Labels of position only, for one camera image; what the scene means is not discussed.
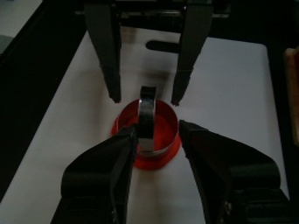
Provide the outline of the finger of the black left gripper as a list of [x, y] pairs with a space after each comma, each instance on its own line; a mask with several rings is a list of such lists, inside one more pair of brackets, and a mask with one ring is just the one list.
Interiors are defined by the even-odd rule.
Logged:
[[84, 12], [88, 35], [97, 54], [108, 96], [114, 103], [120, 103], [121, 40], [117, 13], [112, 3], [84, 3]]
[[211, 0], [187, 0], [177, 67], [172, 84], [170, 103], [173, 106], [180, 104], [189, 84], [193, 65], [211, 30], [212, 11]]

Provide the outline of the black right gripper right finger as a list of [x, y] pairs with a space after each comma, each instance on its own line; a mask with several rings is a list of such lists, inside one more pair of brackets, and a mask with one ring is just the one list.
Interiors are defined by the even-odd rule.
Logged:
[[178, 133], [205, 224], [296, 224], [273, 159], [195, 123]]

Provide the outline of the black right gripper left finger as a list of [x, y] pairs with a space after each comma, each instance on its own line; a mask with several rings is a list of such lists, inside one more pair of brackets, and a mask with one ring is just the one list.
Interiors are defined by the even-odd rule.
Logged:
[[126, 224], [136, 126], [124, 127], [69, 163], [50, 224]]

